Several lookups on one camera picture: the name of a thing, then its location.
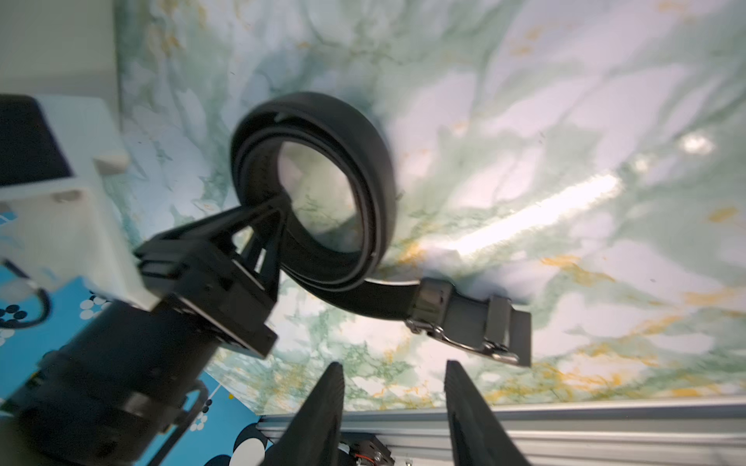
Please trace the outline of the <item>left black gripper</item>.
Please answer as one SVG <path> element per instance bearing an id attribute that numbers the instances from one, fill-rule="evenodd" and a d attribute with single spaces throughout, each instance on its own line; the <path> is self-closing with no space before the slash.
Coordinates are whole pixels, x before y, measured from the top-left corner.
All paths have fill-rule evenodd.
<path id="1" fill-rule="evenodd" d="M 227 347 L 265 359 L 278 336 L 266 324 L 278 299 L 291 201 L 276 195 L 153 236 L 136 251 L 144 284 L 171 307 L 200 316 Z M 233 236 L 250 227 L 237 250 Z"/>

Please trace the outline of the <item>aluminium front frame rail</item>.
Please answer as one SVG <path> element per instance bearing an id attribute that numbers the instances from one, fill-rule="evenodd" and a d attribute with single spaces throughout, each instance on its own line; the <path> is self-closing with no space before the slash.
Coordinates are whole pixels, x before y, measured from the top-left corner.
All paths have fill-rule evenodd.
<path id="1" fill-rule="evenodd" d="M 495 416 L 533 465 L 742 465 L 745 398 L 506 405 Z M 398 465 L 450 465 L 444 409 L 347 413 L 344 434 L 376 435 Z"/>

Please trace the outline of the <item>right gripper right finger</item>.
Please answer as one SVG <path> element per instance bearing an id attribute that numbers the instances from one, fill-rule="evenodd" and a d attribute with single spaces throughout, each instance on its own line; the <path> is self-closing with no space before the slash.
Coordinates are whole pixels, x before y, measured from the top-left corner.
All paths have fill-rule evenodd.
<path id="1" fill-rule="evenodd" d="M 456 360 L 447 362 L 444 388 L 455 465 L 530 465 Z"/>

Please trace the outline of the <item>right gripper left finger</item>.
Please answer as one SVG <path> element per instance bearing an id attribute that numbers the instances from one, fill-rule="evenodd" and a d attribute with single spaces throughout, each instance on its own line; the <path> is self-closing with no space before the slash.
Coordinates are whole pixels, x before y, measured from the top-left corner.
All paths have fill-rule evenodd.
<path id="1" fill-rule="evenodd" d="M 262 465 L 337 465 L 344 391 L 343 366 L 332 362 Z"/>

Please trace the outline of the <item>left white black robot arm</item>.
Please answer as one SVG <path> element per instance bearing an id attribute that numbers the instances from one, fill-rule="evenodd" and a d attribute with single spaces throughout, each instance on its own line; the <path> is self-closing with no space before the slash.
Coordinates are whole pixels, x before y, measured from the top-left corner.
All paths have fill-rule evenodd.
<path id="1" fill-rule="evenodd" d="M 113 302 L 47 353 L 1 406 L 1 446 L 24 465 L 131 465 L 159 434 L 163 461 L 201 412 L 220 347 L 266 358 L 289 199 L 185 224 L 136 250 L 157 302 Z"/>

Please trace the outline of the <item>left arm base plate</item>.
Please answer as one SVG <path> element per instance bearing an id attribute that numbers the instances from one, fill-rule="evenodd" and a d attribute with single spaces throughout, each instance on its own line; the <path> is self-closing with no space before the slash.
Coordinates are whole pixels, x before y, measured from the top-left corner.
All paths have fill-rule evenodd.
<path id="1" fill-rule="evenodd" d="M 390 449 L 372 433 L 342 433 L 338 465 L 394 466 Z"/>

